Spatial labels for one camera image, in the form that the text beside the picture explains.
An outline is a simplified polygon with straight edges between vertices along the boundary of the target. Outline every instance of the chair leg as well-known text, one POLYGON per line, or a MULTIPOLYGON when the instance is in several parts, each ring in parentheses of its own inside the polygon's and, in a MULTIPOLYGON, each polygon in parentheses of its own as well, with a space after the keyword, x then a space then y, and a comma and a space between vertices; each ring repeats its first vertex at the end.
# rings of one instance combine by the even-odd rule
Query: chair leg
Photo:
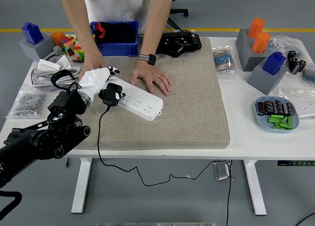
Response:
POLYGON ((188 9, 186 8, 172 8, 169 14, 183 13, 184 17, 188 17, 188 9))
POLYGON ((181 28, 172 19, 168 18, 167 23, 175 30, 181 30, 181 28))

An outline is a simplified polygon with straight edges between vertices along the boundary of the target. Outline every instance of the power outlet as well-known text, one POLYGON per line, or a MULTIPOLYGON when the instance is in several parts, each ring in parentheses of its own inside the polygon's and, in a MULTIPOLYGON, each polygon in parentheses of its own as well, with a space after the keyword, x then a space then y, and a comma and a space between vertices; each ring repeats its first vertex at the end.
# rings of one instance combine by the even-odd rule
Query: power outlet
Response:
POLYGON ((290 101, 293 103, 299 118, 315 115, 315 103, 312 97, 291 98, 290 101))
POLYGON ((105 88, 108 83, 120 85, 123 88, 123 93, 126 94, 125 97, 119 100, 119 106, 148 121, 152 121, 156 116, 161 115, 161 110, 163 108, 163 100, 161 98, 117 77, 108 79, 105 83, 105 88))

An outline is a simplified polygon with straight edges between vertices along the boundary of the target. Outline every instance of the gray block holder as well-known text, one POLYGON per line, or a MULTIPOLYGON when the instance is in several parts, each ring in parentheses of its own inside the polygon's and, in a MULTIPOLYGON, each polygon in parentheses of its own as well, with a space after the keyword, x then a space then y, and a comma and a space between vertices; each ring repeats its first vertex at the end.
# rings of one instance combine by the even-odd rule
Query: gray block holder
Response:
POLYGON ((49 35, 43 34, 44 39, 38 42, 36 45, 27 42, 26 40, 20 41, 20 46, 24 51, 26 57, 36 62, 45 58, 51 52, 55 46, 53 39, 49 35))
POLYGON ((252 74, 247 81, 247 83, 255 87, 257 90, 263 92, 265 95, 269 94, 279 84, 287 72, 287 67, 281 66, 280 70, 275 75, 271 75, 262 69, 266 60, 267 58, 265 58, 253 69, 252 74))
POLYGON ((247 34, 249 29, 240 29, 235 45, 240 58, 243 71, 252 71, 261 61, 270 56, 272 52, 266 47, 262 54, 255 53, 252 50, 255 39, 250 38, 247 34))

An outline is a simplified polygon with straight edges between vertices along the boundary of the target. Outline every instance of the felt mat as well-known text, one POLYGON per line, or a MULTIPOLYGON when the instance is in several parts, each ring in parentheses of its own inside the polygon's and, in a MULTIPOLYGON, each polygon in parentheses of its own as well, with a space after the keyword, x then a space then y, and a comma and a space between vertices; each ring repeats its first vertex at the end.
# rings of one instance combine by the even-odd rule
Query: felt mat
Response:
MULTIPOLYGON (((169 74, 172 92, 163 100, 161 115, 147 121, 115 106, 103 116, 100 130, 101 150, 223 149, 230 141, 221 92, 210 41, 201 38, 202 48, 178 58, 157 55, 156 66, 169 74)), ((116 77, 130 83, 137 57, 106 57, 108 66, 120 70, 116 77)), ((137 87, 148 91, 138 79, 137 87)), ((98 121, 107 106, 95 96, 94 102, 79 118, 92 129, 91 135, 76 149, 97 150, 98 121)))

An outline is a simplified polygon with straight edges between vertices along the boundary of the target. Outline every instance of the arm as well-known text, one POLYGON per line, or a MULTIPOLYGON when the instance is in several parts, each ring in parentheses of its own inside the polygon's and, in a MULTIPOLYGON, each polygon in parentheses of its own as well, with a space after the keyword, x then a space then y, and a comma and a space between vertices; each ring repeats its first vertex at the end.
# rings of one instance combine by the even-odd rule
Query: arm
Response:
POLYGON ((98 50, 92 37, 88 12, 84 0, 61 0, 65 14, 84 51, 84 66, 80 74, 82 78, 86 71, 106 67, 104 57, 98 50))
MULTIPOLYGON (((164 31, 172 0, 150 0, 149 11, 144 31, 144 38, 140 53, 144 55, 155 54, 158 43, 164 31)), ((131 73, 131 84, 135 85, 136 80, 142 78, 149 89, 155 95, 153 82, 156 83, 162 92, 168 96, 171 92, 171 79, 155 66, 149 65, 146 61, 138 60, 135 69, 131 73)))

